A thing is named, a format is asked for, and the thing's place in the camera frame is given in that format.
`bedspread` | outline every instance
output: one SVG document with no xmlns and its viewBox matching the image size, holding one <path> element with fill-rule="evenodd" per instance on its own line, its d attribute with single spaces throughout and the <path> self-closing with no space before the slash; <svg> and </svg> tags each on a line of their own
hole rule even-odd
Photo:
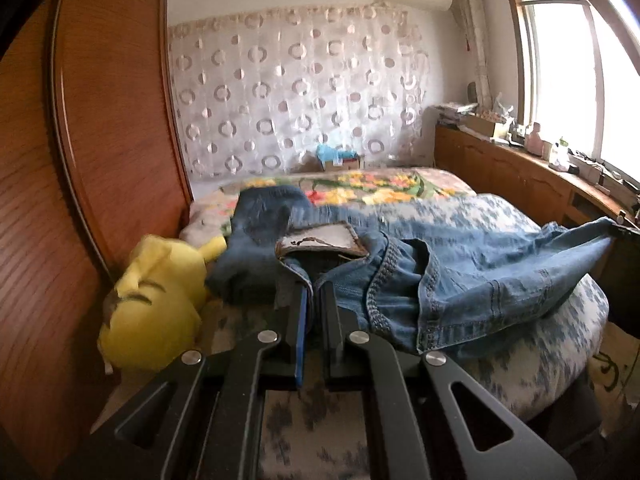
<svg viewBox="0 0 640 480">
<path fill-rule="evenodd" d="M 190 222 L 180 238 L 200 247 L 214 236 L 229 234 L 229 218 L 238 194 L 247 187 L 289 184 L 305 191 L 316 205 L 349 204 L 350 207 L 469 196 L 475 192 L 458 177 L 433 168 L 388 168 L 367 171 L 289 174 L 254 178 L 222 186 L 191 205 Z"/>
<path fill-rule="evenodd" d="M 410 169 L 291 175 L 225 186 L 194 203 L 190 225 L 181 237 L 199 246 L 224 233 L 239 191 L 273 184 L 298 185 L 312 202 L 349 202 L 351 208 L 390 221 L 411 218 L 488 230 L 539 229 L 507 201 L 494 195 L 476 196 L 445 171 Z M 240 338 L 264 328 L 272 308 L 270 304 L 239 308 L 217 299 L 209 301 L 202 313 L 199 346 L 205 352 L 233 348 Z M 587 275 L 557 310 L 531 324 L 526 337 L 498 355 L 465 362 L 463 367 L 513 413 L 528 420 L 557 399 L 597 351 L 608 309 L 603 292 Z M 258 478 L 369 477 L 362 398 L 356 392 L 327 391 L 321 377 L 319 349 L 310 348 L 302 389 L 268 392 Z M 100 420 L 136 389 L 112 399 Z"/>
</svg>

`window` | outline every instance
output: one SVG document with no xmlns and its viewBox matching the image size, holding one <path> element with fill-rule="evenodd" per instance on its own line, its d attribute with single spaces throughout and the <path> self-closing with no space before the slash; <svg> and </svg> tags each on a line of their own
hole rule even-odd
<svg viewBox="0 0 640 480">
<path fill-rule="evenodd" d="M 510 0 L 518 47 L 518 122 L 640 180 L 640 76 L 586 0 Z"/>
</svg>

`plastic bag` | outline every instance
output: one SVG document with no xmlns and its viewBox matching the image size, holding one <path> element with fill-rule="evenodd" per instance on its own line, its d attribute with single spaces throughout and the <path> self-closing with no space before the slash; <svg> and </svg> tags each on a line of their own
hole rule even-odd
<svg viewBox="0 0 640 480">
<path fill-rule="evenodd" d="M 566 146 L 561 146 L 556 142 L 551 147 L 549 167 L 556 171 L 569 171 L 569 153 Z"/>
<path fill-rule="evenodd" d="M 502 92 L 498 94 L 498 97 L 494 99 L 494 109 L 492 110 L 495 114 L 500 115 L 503 119 L 505 119 L 504 123 L 509 128 L 511 123 L 515 121 L 515 118 L 511 116 L 511 112 L 513 112 L 513 105 L 510 107 L 506 107 L 500 101 L 502 99 Z"/>
</svg>

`wooden cabinet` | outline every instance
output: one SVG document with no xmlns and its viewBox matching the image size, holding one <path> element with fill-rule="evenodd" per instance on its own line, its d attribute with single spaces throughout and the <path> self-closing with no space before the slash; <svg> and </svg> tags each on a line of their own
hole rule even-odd
<svg viewBox="0 0 640 480">
<path fill-rule="evenodd" d="M 623 208 L 575 175 L 556 173 L 543 160 L 458 130 L 436 128 L 434 158 L 436 167 L 459 176 L 475 192 L 503 197 L 539 225 L 561 224 L 567 217 L 581 224 L 600 216 L 580 213 L 579 204 L 572 204 L 577 194 L 612 218 Z"/>
<path fill-rule="evenodd" d="M 436 136 L 434 158 L 439 161 L 439 168 L 455 173 L 462 168 L 462 137 L 460 132 L 443 128 L 440 136 Z"/>
<path fill-rule="evenodd" d="M 39 478 L 89 435 L 116 382 L 103 267 L 188 211 L 165 49 L 166 0 L 44 0 L 0 59 L 2 478 L 3 431 Z"/>
<path fill-rule="evenodd" d="M 562 222 L 569 201 L 570 186 L 553 174 L 534 168 L 527 177 L 527 215 L 537 224 Z"/>
<path fill-rule="evenodd" d="M 469 142 L 463 148 L 463 180 L 473 182 L 477 193 L 489 193 L 492 167 L 487 165 L 487 155 L 480 142 Z"/>
<path fill-rule="evenodd" d="M 518 167 L 517 161 L 512 157 L 495 151 L 493 156 L 488 157 L 491 166 L 489 192 L 501 196 L 524 211 L 527 208 L 527 182 L 520 174 L 522 168 Z"/>
</svg>

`small container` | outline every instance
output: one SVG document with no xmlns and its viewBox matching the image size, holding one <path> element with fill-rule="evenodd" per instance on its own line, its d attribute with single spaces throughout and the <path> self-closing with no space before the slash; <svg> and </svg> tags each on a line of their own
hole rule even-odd
<svg viewBox="0 0 640 480">
<path fill-rule="evenodd" d="M 548 140 L 542 141 L 542 158 L 547 162 L 549 162 L 549 156 L 551 156 L 552 146 L 553 146 L 553 143 L 549 142 Z"/>
<path fill-rule="evenodd" d="M 569 154 L 566 147 L 561 146 L 558 142 L 551 147 L 549 167 L 556 171 L 569 171 Z"/>
<path fill-rule="evenodd" d="M 584 179 L 591 183 L 597 184 L 600 181 L 600 175 L 602 174 L 602 166 L 599 164 L 591 164 L 589 171 L 583 175 Z"/>
<path fill-rule="evenodd" d="M 533 129 L 531 133 L 525 138 L 524 149 L 531 153 L 531 155 L 542 156 L 543 141 L 540 138 L 539 123 L 533 123 Z"/>
</svg>

